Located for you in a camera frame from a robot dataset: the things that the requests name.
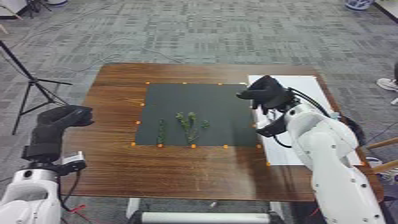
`tripod leg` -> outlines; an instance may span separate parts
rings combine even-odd
[[[58,82],[58,81],[53,81],[53,80],[48,80],[48,79],[37,79],[41,82],[50,82],[50,83],[55,83],[55,84],[62,84],[62,85],[73,85],[69,82]]]
[[[39,4],[42,5],[42,7],[46,8],[46,10],[51,12],[51,9],[48,8],[46,4],[41,2],[41,0],[37,1]]]
[[[64,103],[64,105],[69,105],[69,103],[62,100],[62,98],[55,95],[55,93],[50,91],[50,89],[39,84],[35,83],[37,88],[46,91],[46,93],[53,96],[53,98]]]
[[[19,107],[19,112],[18,112],[18,117],[16,117],[16,123],[14,123],[14,128],[12,128],[12,135],[16,135],[16,129],[21,121],[21,114],[23,114],[23,108],[26,104],[26,99],[28,99],[28,91],[30,91],[32,83],[28,83],[25,95],[23,95],[23,100],[21,100],[21,107]]]

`shoe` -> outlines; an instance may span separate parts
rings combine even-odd
[[[398,85],[396,85],[396,81],[394,79],[378,79],[377,80],[377,85],[385,89],[385,90],[393,90],[398,92]]]

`gray carpet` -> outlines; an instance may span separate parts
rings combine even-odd
[[[368,139],[398,120],[389,105],[396,93],[375,85],[377,78],[393,77],[398,26],[373,7],[353,12],[339,0],[71,0],[51,13],[42,10],[34,19],[25,16],[23,21],[2,24],[10,34],[0,33],[0,39],[28,70],[37,77],[73,83],[57,89],[73,104],[82,103],[99,67],[110,62],[300,64],[316,67]],[[25,116],[10,136],[23,88],[25,78],[0,59],[0,178],[25,164],[19,154],[39,113]],[[41,100],[34,92],[30,106]],[[394,136],[398,126],[373,141]],[[396,151],[391,146],[375,154],[389,161]],[[73,198],[71,205],[82,203],[101,223],[122,223],[126,199]],[[147,201],[158,210],[183,210],[185,203]],[[250,211],[257,203],[227,207]],[[208,202],[190,204],[188,210],[201,209]],[[80,223],[78,217],[67,219]]]

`cable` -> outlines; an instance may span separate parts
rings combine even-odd
[[[300,97],[307,100],[307,102],[314,105],[314,107],[318,108],[318,110],[320,110],[320,112],[323,113],[323,115],[325,115],[327,117],[330,117],[330,115],[329,115],[329,113],[327,113],[327,110],[325,110],[325,108],[321,107],[320,103],[314,101],[314,99],[313,99],[313,98],[305,95],[305,93],[300,92],[295,88],[289,88],[289,89],[293,90],[295,95],[300,96]]]
[[[12,177],[7,177],[5,179],[0,180],[0,183],[2,183],[3,181],[10,180],[10,179],[12,179]]]
[[[385,131],[389,130],[389,128],[393,128],[393,126],[398,124],[398,121],[387,126],[387,128],[384,129],[384,131],[371,137],[371,139],[366,141],[364,145],[369,144],[371,140],[385,133]]]
[[[64,223],[64,224],[67,224],[67,221],[66,221],[66,219],[64,219],[64,218],[60,218],[60,221],[62,221],[62,223]]]
[[[73,194],[73,191],[74,191],[74,189],[76,189],[76,186],[78,186],[78,181],[80,181],[80,175],[82,173],[80,173],[80,171],[76,172],[76,179],[74,179],[74,183],[73,183],[73,186],[71,186],[71,189],[69,189],[69,192],[67,192],[67,195],[66,195],[66,198],[62,199],[62,196],[60,196],[60,176],[58,176],[58,178],[57,178],[57,182],[58,182],[58,202],[60,202],[60,207],[64,208],[64,210],[67,211],[67,212],[71,212],[71,209],[67,208],[67,206],[66,206],[66,201],[67,201],[67,199],[69,199],[69,197],[71,197],[71,194]]]
[[[281,141],[279,141],[279,139],[277,139],[277,136],[275,136],[275,135],[272,135],[272,137],[273,137],[273,139],[275,139],[277,144],[279,144],[284,148],[291,148],[291,146],[289,146],[289,145],[284,145],[284,144],[282,144],[282,142],[281,142]]]
[[[82,217],[82,219],[83,219],[89,223],[92,223],[90,219],[85,217],[85,215],[83,215],[78,211],[74,212],[74,214]]]

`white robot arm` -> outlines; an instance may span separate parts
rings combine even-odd
[[[313,170],[313,192],[327,223],[385,223],[368,178],[346,159],[357,148],[348,126],[307,104],[289,109],[284,120],[291,148]]]
[[[19,170],[0,201],[0,220],[7,224],[57,224],[60,202],[57,173],[42,169]]]
[[[297,96],[316,107],[300,103]],[[346,159],[359,145],[348,126],[329,118],[311,97],[284,89],[270,76],[254,82],[238,97],[252,100],[252,108],[261,106],[265,114],[270,109],[282,113],[257,133],[265,137],[289,133],[291,150],[313,171],[313,192],[327,223],[385,223],[368,178]]]

